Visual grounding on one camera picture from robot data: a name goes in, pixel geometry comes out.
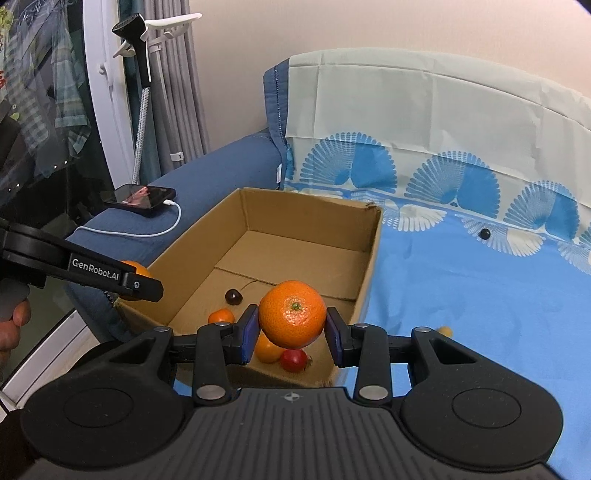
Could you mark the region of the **person left hand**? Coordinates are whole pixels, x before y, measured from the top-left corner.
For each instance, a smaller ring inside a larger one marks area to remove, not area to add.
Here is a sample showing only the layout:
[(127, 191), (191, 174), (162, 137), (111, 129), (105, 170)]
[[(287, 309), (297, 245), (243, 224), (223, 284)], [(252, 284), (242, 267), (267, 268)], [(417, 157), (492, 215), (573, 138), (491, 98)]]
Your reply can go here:
[(4, 368), (11, 352), (19, 345), (21, 328), (31, 319), (31, 306), (28, 299), (20, 302), (8, 321), (0, 324), (0, 366)]

